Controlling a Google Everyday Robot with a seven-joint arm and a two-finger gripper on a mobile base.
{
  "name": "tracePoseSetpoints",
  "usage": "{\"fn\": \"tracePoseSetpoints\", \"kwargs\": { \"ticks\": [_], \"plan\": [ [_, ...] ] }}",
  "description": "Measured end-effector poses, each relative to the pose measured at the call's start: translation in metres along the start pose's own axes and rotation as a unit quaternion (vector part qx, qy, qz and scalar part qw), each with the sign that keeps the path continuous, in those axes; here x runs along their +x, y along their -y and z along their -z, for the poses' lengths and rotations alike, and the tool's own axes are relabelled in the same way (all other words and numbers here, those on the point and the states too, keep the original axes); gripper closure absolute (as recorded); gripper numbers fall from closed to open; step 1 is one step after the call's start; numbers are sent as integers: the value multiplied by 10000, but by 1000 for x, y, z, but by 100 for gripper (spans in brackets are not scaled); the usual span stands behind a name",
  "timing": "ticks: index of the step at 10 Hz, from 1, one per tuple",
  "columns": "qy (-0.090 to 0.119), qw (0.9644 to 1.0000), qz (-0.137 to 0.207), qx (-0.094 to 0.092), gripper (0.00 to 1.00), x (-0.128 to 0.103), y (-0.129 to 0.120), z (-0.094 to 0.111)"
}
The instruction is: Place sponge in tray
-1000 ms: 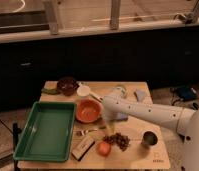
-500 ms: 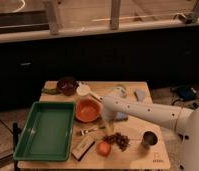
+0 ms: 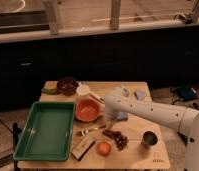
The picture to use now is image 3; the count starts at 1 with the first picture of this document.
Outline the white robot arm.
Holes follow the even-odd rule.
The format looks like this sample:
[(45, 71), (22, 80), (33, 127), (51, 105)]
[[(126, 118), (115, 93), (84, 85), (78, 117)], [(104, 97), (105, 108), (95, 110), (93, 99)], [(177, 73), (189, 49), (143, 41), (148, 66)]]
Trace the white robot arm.
[(105, 116), (113, 120), (122, 111), (164, 125), (188, 137), (184, 171), (199, 171), (199, 110), (169, 104), (131, 100), (110, 93), (104, 97)]

